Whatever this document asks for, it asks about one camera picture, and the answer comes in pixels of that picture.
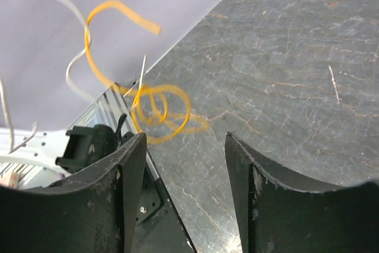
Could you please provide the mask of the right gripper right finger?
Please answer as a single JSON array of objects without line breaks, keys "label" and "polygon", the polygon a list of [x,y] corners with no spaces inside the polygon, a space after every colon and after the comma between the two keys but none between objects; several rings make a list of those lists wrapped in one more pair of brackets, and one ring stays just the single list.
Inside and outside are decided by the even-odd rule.
[{"label": "right gripper right finger", "polygon": [[378,181],[344,187],[295,172],[229,132],[227,170],[243,252],[377,252]]}]

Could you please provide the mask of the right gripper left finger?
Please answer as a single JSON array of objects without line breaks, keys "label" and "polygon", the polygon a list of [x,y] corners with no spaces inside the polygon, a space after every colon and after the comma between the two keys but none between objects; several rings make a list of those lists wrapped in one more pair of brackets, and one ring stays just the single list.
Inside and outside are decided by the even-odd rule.
[{"label": "right gripper left finger", "polygon": [[147,139],[48,187],[1,188],[2,252],[130,252]]}]

